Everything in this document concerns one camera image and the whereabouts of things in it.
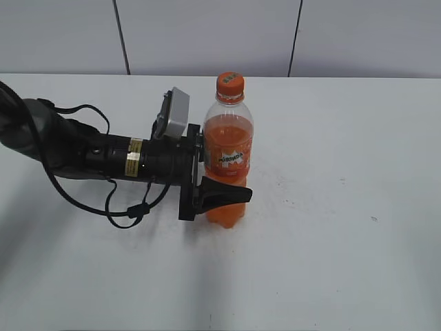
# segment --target black wire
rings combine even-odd
[[[19,111],[22,113],[22,115],[26,119],[26,123],[29,126],[30,133],[32,135],[32,138],[34,139],[35,146],[37,147],[37,151],[39,153],[40,162],[43,165],[43,169],[48,176],[50,182],[55,187],[55,190],[68,202],[70,202],[72,205],[74,205],[77,208],[80,208],[82,210],[85,210],[86,212],[91,212],[92,214],[97,214],[101,216],[106,216],[106,213],[104,210],[99,210],[96,208],[92,208],[88,205],[83,205],[81,202],[78,202],[74,198],[72,198],[60,185],[60,183],[55,178],[54,174],[52,173],[52,170],[50,169],[48,158],[46,157],[46,153],[43,147],[43,143],[40,139],[39,132],[37,130],[37,127],[35,126],[34,119],[32,118],[32,115],[30,114],[30,111],[28,110],[28,107],[26,107],[26,104],[23,102],[23,100],[17,95],[17,93],[14,92],[9,86],[7,86],[5,83],[0,81],[0,88],[4,90],[17,104]],[[125,217],[127,216],[127,212],[113,212],[113,217]]]
[[[88,104],[84,104],[84,105],[80,105],[78,107],[73,107],[73,108],[58,108],[58,107],[53,107],[53,109],[58,112],[59,114],[74,114],[76,112],[78,112],[79,110],[83,109],[83,108],[89,108],[92,109],[93,111],[95,111],[96,113],[98,113],[99,116],[103,117],[104,121],[107,123],[107,132],[106,134],[109,134],[110,131],[110,122],[107,119],[107,117],[103,114],[103,112],[101,112],[97,107],[93,106],[93,105],[88,105]]]
[[[105,204],[104,204],[104,210],[106,212],[106,217],[109,220],[109,222],[115,228],[118,228],[118,229],[130,229],[130,228],[133,228],[134,226],[138,225],[143,220],[144,215],[148,214],[150,212],[150,205],[148,203],[146,203],[145,200],[147,198],[148,192],[150,191],[150,188],[152,187],[153,179],[149,180],[147,183],[147,190],[145,191],[145,194],[144,194],[144,197],[143,197],[141,204],[136,205],[134,207],[131,207],[131,208],[136,208],[137,216],[136,216],[135,221],[130,225],[119,225],[117,222],[115,222],[115,220],[110,215],[110,211],[109,211],[110,199],[112,198],[113,194],[115,193],[116,189],[118,188],[118,184],[116,183],[116,181],[114,181],[113,179],[110,179],[110,178],[108,178],[107,181],[109,183],[114,184],[114,187],[113,187],[112,191],[110,191],[107,198],[105,199]]]
[[[65,200],[67,200],[69,203],[71,203],[75,207],[80,208],[82,210],[85,210],[86,212],[91,212],[92,214],[106,216],[108,218],[109,217],[127,217],[127,216],[130,217],[130,216],[133,216],[133,214],[130,213],[130,208],[127,209],[127,211],[125,211],[125,212],[110,212],[108,210],[108,204],[110,203],[110,198],[115,193],[115,190],[117,188],[116,182],[111,180],[111,179],[110,179],[110,182],[113,183],[115,185],[115,187],[113,188],[113,190],[107,196],[107,199],[106,199],[107,210],[100,210],[100,209],[92,208],[92,207],[90,207],[88,205],[84,205],[81,202],[79,202],[79,201],[75,200],[74,198],[72,198],[61,187],[60,183],[57,181],[57,179],[55,178],[52,170],[50,169],[48,158],[46,157],[46,153],[45,153],[45,150],[44,150],[44,147],[43,147],[43,143],[42,143],[42,141],[40,139],[37,127],[35,126],[34,119],[32,118],[32,115],[30,114],[30,111],[28,110],[28,107],[26,106],[24,101],[18,96],[18,94],[15,93],[13,89],[11,89],[9,86],[7,86],[2,81],[0,81],[0,88],[2,90],[4,90],[9,95],[9,97],[11,97],[14,100],[14,102],[18,106],[18,110],[25,117],[26,123],[28,124],[29,130],[31,132],[32,138],[34,139],[35,146],[37,147],[37,151],[39,153],[39,158],[40,158],[40,162],[41,162],[41,164],[43,166],[43,169],[44,169],[46,175],[48,176],[51,184],[54,186],[55,190],[57,190],[57,192]],[[82,105],[82,106],[75,107],[75,108],[70,108],[69,110],[65,110],[65,111],[73,113],[73,112],[78,111],[81,108],[86,108],[87,106],[90,106],[90,105]],[[92,106],[91,109],[96,110],[96,111],[98,110],[98,108],[96,108],[94,106]],[[109,124],[107,118],[104,116],[104,114],[100,110],[98,110],[97,112],[106,120],[108,127],[110,127],[110,124]],[[170,187],[171,178],[173,177],[173,173],[174,173],[174,159],[173,159],[173,162],[172,162],[172,169],[170,171],[170,179],[167,181],[167,184],[164,186],[163,191],[160,193],[159,197],[156,198],[156,200],[151,205],[148,205],[149,208],[147,208],[147,210],[145,211],[146,214],[150,211],[150,208],[152,208],[155,205],[157,205],[163,199],[165,194],[167,193],[167,191],[168,191],[168,189]],[[147,192],[145,193],[145,196],[144,196],[144,199],[143,199],[143,203],[141,204],[141,206],[143,206],[143,208],[144,208],[144,205],[146,204],[145,203],[145,198],[146,198],[147,193],[148,193],[149,190],[150,190],[150,187],[147,186]],[[112,224],[115,225],[118,228],[124,228],[124,227],[121,227],[120,225],[117,225],[115,222],[113,222]]]
[[[129,214],[128,215],[129,218],[132,219],[132,218],[136,217],[136,220],[131,225],[127,225],[127,226],[119,225],[112,218],[112,215],[110,213],[110,199],[112,198],[113,194],[115,193],[116,189],[118,188],[118,184],[116,183],[115,180],[113,180],[111,178],[106,178],[106,180],[109,183],[114,184],[112,191],[110,191],[109,195],[105,199],[105,205],[104,205],[106,217],[109,220],[109,222],[114,227],[116,227],[118,229],[130,229],[130,228],[133,228],[134,226],[138,225],[143,220],[144,215],[148,214],[154,206],[156,206],[158,203],[161,202],[162,199],[164,199],[165,195],[167,194],[167,192],[170,188],[173,174],[174,174],[174,156],[172,157],[172,169],[170,170],[169,178],[167,179],[167,183],[164,185],[164,188],[161,191],[161,193],[158,195],[158,197],[152,203],[148,204],[145,202],[145,200],[147,198],[147,194],[150,191],[150,188],[152,187],[152,183],[154,181],[154,178],[151,178],[147,183],[147,190],[145,191],[142,202],[139,205],[134,205],[134,206],[127,209],[127,212]]]

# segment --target orange soda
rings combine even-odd
[[[216,181],[246,186],[253,139],[253,119],[243,103],[245,80],[235,72],[217,79],[216,102],[204,122],[205,174]],[[245,214],[236,203],[206,213],[210,222],[232,228]]]

